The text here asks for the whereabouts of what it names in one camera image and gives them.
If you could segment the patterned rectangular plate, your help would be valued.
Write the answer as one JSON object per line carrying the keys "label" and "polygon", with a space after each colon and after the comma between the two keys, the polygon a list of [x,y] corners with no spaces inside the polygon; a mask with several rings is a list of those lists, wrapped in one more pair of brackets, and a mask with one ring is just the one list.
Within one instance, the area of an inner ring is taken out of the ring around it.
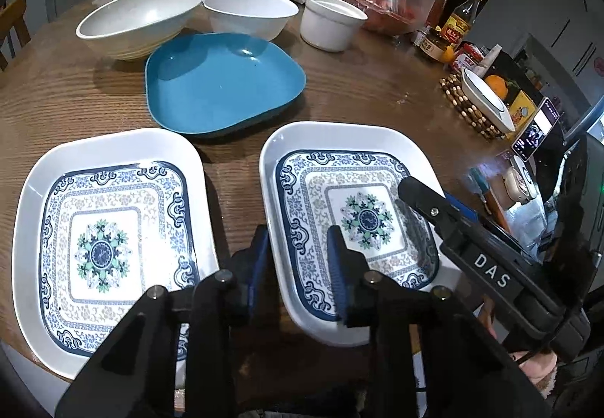
{"label": "patterned rectangular plate", "polygon": [[264,143],[262,196],[285,307],[307,335],[330,346],[363,346],[368,330],[339,320],[327,233],[341,229],[348,248],[400,285],[455,290],[461,271],[441,253],[434,229],[398,201],[414,177],[442,190],[424,152],[405,135],[375,125],[292,122]]}
{"label": "patterned rectangular plate", "polygon": [[20,192],[12,297],[50,371],[74,378],[148,288],[218,269],[204,167],[187,139],[139,129],[46,152]]}

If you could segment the white oval dish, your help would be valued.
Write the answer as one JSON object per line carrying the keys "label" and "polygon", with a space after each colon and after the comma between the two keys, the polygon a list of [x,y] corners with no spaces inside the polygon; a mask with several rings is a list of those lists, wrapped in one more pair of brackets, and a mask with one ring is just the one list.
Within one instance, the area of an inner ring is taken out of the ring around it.
{"label": "white oval dish", "polygon": [[472,70],[464,68],[461,79],[465,95],[500,132],[504,134],[515,132],[515,125],[508,108],[481,77]]}

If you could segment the smartphone with lit screen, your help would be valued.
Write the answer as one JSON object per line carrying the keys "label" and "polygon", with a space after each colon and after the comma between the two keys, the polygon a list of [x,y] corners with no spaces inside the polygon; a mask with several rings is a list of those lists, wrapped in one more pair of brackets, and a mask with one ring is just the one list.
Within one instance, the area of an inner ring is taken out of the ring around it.
{"label": "smartphone with lit screen", "polygon": [[559,118],[560,115],[553,102],[548,97],[543,97],[535,113],[514,139],[511,146],[513,153],[526,162],[545,142],[549,132],[559,122]]}

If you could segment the red snack packet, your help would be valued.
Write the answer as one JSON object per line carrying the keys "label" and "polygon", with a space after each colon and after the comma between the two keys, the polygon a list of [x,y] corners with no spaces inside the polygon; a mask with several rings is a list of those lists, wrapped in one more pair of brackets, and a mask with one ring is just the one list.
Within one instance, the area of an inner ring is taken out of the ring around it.
{"label": "red snack packet", "polygon": [[457,49],[450,68],[453,72],[461,73],[464,69],[473,70],[484,58],[484,53],[474,44],[463,43]]}

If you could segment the wooden bead trivet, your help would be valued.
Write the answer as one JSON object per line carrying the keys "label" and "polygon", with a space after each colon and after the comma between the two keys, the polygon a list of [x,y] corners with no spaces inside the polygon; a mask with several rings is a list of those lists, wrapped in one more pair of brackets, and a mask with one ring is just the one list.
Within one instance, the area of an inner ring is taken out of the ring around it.
{"label": "wooden bead trivet", "polygon": [[439,80],[440,90],[450,105],[456,109],[460,118],[485,140],[503,140],[505,135],[473,104],[463,92],[461,81],[449,74]]}

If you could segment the white ceramic ramekin pot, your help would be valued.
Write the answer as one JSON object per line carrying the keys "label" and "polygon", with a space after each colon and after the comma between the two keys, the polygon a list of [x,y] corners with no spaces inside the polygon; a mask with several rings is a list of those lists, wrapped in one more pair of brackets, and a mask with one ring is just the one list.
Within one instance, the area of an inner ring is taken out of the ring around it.
{"label": "white ceramic ramekin pot", "polygon": [[302,40],[322,51],[346,51],[368,15],[343,0],[306,0],[300,23]]}

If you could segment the large beige bowl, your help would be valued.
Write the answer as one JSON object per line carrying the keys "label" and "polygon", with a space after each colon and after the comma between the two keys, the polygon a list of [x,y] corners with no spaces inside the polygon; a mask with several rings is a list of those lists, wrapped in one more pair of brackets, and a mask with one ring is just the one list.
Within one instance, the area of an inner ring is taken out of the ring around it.
{"label": "large beige bowl", "polygon": [[180,34],[203,0],[113,0],[91,12],[76,36],[114,60],[136,60]]}

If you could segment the yellow cap sauce bottle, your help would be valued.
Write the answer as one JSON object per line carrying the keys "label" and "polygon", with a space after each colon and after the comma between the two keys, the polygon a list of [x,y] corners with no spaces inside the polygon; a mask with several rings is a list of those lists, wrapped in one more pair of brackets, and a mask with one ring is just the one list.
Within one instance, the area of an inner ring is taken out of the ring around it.
{"label": "yellow cap sauce bottle", "polygon": [[457,48],[472,28],[481,2],[482,0],[467,0],[457,6],[443,25],[440,37]]}

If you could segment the orange fruit by dish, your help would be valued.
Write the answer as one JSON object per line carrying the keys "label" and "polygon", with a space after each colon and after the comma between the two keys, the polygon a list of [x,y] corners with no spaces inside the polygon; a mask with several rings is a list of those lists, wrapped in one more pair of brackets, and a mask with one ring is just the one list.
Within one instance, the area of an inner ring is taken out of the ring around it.
{"label": "orange fruit by dish", "polygon": [[491,74],[490,76],[486,76],[484,80],[499,99],[502,101],[506,100],[509,90],[506,81],[502,77]]}

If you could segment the brown sauce jar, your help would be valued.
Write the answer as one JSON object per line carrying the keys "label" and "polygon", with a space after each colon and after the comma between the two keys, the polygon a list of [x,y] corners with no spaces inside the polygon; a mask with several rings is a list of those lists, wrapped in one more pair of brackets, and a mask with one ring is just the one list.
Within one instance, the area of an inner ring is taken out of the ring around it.
{"label": "brown sauce jar", "polygon": [[419,49],[433,60],[443,63],[445,52],[449,46],[450,42],[443,39],[438,32],[436,34],[429,32],[424,35]]}

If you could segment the wooden chair at left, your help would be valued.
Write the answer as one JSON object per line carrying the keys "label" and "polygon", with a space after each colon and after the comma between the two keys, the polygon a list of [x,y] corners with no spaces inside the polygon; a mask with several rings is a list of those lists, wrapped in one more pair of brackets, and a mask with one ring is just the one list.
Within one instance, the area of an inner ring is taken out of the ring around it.
{"label": "wooden chair at left", "polygon": [[13,0],[1,8],[1,47],[8,48],[11,59],[16,56],[16,45],[23,48],[31,40],[25,21],[27,6],[27,0]]}

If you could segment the white ribbed bowl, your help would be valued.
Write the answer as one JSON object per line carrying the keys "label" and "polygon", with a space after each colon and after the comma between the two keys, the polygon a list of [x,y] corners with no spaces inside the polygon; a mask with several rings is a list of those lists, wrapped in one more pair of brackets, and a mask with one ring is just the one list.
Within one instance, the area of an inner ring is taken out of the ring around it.
{"label": "white ribbed bowl", "polygon": [[203,0],[215,34],[247,34],[272,41],[299,13],[290,0]]}

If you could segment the blue square plate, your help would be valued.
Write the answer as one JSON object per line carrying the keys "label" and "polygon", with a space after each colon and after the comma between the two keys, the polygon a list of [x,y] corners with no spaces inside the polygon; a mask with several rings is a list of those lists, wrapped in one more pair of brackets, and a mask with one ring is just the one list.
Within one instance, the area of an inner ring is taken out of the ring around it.
{"label": "blue square plate", "polygon": [[245,34],[188,34],[151,53],[146,103],[164,129],[219,136],[270,118],[303,92],[306,74],[284,50]]}

